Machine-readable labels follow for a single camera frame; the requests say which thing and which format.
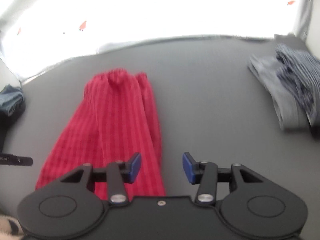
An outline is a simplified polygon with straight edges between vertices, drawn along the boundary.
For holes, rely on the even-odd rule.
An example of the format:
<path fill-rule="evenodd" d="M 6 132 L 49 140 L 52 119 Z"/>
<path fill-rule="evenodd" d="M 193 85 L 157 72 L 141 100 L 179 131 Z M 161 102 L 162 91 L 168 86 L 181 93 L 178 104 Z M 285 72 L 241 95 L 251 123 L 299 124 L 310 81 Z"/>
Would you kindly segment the red checkered shorts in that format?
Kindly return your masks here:
<path fill-rule="evenodd" d="M 129 197 L 162 196 L 161 129 L 151 83 L 145 73 L 114 69 L 94 76 L 83 99 L 60 134 L 36 182 L 39 189 L 74 168 L 89 163 L 105 167 L 142 156 Z"/>

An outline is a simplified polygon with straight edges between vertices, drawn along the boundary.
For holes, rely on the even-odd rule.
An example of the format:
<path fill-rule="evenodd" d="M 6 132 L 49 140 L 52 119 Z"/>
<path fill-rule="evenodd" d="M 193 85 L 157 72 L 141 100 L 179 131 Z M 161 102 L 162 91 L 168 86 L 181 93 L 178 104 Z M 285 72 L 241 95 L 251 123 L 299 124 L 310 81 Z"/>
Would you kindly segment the black garment pile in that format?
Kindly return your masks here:
<path fill-rule="evenodd" d="M 21 117 L 25 111 L 25 102 L 20 103 L 11 116 L 6 116 L 1 112 L 0 126 L 0 150 L 3 151 L 5 137 L 9 128 Z"/>

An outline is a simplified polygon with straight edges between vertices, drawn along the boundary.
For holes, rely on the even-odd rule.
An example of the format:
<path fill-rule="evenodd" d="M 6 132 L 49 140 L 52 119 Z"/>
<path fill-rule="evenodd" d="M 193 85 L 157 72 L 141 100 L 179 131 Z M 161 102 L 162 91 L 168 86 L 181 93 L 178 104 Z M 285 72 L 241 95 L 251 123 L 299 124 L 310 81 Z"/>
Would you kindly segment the blue denim garment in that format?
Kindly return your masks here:
<path fill-rule="evenodd" d="M 1 91 L 1 112 L 6 116 L 12 116 L 16 107 L 24 101 L 21 87 L 6 85 Z"/>

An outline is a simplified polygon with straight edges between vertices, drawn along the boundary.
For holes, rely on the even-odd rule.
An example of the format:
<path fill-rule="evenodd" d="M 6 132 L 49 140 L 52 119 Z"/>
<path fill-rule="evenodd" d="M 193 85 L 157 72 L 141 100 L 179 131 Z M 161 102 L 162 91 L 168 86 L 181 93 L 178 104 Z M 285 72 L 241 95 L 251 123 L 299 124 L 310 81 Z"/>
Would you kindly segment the grey folded garment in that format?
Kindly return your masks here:
<path fill-rule="evenodd" d="M 279 126 L 284 131 L 306 130 L 309 121 L 294 96 L 277 76 L 283 64 L 275 56 L 250 56 L 248 68 L 270 93 Z"/>

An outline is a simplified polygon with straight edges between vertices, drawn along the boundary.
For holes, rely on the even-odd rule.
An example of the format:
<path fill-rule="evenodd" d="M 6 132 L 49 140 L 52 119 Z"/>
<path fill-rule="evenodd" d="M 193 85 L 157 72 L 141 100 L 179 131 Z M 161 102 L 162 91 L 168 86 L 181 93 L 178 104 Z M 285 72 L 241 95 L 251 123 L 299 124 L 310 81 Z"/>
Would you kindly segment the white printed backdrop sheet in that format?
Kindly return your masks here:
<path fill-rule="evenodd" d="M 1 0 L 1 59 L 21 81 L 79 56 L 180 37 L 306 37 L 312 0 Z"/>

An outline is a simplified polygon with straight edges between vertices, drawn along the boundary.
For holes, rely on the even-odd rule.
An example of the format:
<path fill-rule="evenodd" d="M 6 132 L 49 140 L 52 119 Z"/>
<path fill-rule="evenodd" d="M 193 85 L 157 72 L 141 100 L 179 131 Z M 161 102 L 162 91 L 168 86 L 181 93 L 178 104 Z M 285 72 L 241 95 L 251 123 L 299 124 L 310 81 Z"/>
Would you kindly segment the dark checkered folded shorts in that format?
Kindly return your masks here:
<path fill-rule="evenodd" d="M 278 44 L 275 51 L 283 64 L 277 77 L 305 111 L 310 126 L 319 126 L 319 59 L 284 44 Z"/>

